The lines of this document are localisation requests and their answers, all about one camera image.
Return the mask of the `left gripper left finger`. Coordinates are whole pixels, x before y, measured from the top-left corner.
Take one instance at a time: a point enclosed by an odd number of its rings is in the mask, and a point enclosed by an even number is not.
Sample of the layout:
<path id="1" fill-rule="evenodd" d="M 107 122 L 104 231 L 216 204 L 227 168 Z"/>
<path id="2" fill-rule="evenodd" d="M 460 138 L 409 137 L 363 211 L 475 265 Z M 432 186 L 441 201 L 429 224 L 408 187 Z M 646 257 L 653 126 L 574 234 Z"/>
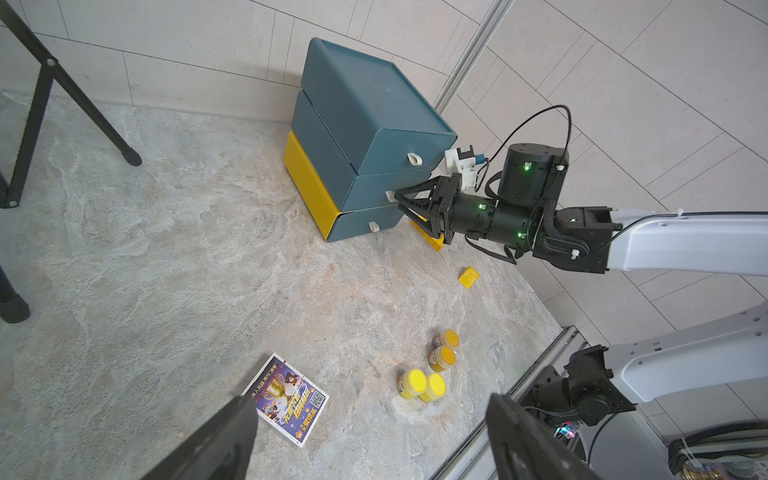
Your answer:
<path id="1" fill-rule="evenodd" d="M 258 429 L 251 396 L 237 396 L 143 479 L 245 479 Z"/>

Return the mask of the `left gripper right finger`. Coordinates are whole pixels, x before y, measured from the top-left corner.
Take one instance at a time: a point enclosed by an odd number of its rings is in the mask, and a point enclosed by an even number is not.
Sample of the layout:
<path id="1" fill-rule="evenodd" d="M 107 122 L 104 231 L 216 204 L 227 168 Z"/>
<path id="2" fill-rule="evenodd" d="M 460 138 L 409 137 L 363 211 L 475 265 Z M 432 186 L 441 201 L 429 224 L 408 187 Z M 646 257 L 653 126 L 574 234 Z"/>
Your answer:
<path id="1" fill-rule="evenodd" d="M 508 396 L 490 396 L 485 422 L 499 479 L 600 479 L 542 422 Z"/>

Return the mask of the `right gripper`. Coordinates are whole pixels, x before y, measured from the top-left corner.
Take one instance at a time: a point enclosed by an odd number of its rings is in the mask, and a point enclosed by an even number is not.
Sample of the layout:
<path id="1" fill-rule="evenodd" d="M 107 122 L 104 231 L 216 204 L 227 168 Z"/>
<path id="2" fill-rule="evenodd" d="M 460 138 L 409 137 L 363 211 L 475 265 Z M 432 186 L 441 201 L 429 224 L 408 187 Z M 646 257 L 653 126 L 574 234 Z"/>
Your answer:
<path id="1" fill-rule="evenodd" d="M 451 243 L 455 232 L 451 227 L 453 205 L 461 192 L 463 178 L 459 173 L 436 176 L 416 185 L 403 187 L 394 193 L 398 209 L 416 222 L 430 236 L 443 236 Z"/>

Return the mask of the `teal three-drawer cabinet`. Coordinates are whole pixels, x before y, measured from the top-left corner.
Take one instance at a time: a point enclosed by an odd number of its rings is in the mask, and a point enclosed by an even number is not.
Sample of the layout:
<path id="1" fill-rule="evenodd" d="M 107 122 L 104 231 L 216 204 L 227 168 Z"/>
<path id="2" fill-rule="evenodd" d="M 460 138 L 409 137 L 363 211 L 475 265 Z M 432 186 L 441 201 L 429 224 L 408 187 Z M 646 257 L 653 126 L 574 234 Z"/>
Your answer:
<path id="1" fill-rule="evenodd" d="M 457 135 L 392 62 L 313 38 L 284 165 L 323 239 L 395 227 Z"/>

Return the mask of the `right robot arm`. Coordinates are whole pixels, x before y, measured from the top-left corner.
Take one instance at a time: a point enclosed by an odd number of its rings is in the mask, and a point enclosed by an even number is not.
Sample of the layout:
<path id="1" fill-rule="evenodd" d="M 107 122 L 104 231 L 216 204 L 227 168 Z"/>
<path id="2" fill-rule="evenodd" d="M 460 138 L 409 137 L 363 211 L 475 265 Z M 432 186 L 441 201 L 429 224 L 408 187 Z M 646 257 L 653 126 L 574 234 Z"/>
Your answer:
<path id="1" fill-rule="evenodd" d="M 570 204 L 607 203 L 641 208 L 726 209 L 767 206 L 767 162 L 727 134 L 721 134 L 683 162 L 692 173 L 668 192 L 655 194 L 629 175 L 585 135 L 562 198 Z M 764 277 L 645 270 L 611 270 L 604 275 L 564 272 L 525 256 L 506 271 L 539 297 L 561 325 L 576 326 L 591 343 L 629 343 L 730 315 L 767 298 Z M 642 405 L 665 434 L 691 433 L 720 423 L 764 419 L 767 381 L 732 382 Z"/>

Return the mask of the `orange paint can left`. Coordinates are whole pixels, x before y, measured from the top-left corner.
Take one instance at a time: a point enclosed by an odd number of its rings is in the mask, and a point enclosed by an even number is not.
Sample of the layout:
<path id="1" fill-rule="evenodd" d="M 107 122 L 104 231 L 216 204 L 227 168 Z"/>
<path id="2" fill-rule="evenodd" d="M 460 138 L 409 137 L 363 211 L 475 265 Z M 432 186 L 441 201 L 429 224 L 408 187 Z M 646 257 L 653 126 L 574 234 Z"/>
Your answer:
<path id="1" fill-rule="evenodd" d="M 445 372 L 455 365 L 457 356 L 448 345 L 433 349 L 427 356 L 429 367 L 437 373 Z"/>

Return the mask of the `orange paint can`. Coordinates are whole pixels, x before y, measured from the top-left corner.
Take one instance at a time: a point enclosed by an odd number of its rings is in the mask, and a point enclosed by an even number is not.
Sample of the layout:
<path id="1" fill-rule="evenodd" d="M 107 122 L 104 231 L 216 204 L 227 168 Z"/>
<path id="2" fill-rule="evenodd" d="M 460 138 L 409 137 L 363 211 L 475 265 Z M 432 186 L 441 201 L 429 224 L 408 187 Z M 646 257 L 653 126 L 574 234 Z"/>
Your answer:
<path id="1" fill-rule="evenodd" d="M 460 345 L 459 335 L 451 329 L 447 329 L 437 334 L 432 339 L 432 347 L 437 349 L 444 346 L 448 346 L 452 349 L 457 349 Z"/>
<path id="2" fill-rule="evenodd" d="M 429 367 L 437 373 L 445 372 L 455 365 L 457 356 L 448 345 L 433 349 L 427 356 Z"/>

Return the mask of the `orange paint can right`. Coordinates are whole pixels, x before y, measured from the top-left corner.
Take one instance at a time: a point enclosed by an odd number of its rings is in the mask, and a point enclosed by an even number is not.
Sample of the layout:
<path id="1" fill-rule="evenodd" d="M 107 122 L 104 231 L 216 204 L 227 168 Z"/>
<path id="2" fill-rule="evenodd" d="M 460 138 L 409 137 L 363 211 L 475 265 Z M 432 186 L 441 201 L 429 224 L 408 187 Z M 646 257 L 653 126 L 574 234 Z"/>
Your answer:
<path id="1" fill-rule="evenodd" d="M 459 335 L 451 329 L 447 329 L 437 334 L 432 339 L 432 347 L 437 349 L 444 346 L 448 346 L 452 349 L 457 349 L 460 345 Z"/>

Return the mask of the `yellow triangular holder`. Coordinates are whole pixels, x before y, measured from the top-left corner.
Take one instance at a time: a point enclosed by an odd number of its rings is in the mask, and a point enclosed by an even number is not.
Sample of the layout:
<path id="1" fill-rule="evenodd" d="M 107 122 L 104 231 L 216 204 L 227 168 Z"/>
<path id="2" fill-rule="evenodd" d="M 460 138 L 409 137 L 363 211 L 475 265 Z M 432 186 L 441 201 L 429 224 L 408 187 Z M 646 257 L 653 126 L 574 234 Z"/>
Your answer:
<path id="1" fill-rule="evenodd" d="M 420 235 L 432 246 L 432 248 L 439 252 L 444 246 L 444 235 L 440 234 L 438 238 L 430 236 L 423 228 L 421 228 L 416 222 L 410 221 L 411 225 L 420 233 Z"/>

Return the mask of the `right circuit board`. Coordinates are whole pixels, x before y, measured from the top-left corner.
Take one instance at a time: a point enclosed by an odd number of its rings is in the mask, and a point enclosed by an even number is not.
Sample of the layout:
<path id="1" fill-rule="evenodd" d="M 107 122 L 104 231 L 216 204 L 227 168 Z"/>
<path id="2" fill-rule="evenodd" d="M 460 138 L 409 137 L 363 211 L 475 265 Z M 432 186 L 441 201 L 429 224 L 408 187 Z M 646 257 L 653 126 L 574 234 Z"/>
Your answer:
<path id="1" fill-rule="evenodd" d="M 578 442 L 581 427 L 581 421 L 565 422 L 555 429 L 554 438 L 568 447 L 573 446 Z"/>

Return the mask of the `playing card box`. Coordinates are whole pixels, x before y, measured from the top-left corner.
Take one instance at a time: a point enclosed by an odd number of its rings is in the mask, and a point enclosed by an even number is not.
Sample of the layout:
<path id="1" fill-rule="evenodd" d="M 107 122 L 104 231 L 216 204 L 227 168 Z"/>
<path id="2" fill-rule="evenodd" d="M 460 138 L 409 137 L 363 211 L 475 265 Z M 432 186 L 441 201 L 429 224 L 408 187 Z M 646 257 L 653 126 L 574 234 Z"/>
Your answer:
<path id="1" fill-rule="evenodd" d="M 329 402 L 325 391 L 275 353 L 242 395 L 251 398 L 261 419 L 300 448 L 307 443 Z"/>

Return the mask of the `small yellow block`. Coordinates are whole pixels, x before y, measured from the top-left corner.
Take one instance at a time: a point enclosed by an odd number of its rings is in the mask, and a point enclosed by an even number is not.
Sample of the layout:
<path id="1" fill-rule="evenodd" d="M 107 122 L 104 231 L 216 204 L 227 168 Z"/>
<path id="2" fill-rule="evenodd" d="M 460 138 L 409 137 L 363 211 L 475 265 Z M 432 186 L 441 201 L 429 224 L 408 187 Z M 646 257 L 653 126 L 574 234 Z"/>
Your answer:
<path id="1" fill-rule="evenodd" d="M 466 289 L 470 289 L 479 277 L 480 274 L 473 267 L 467 267 L 458 277 L 458 281 Z"/>

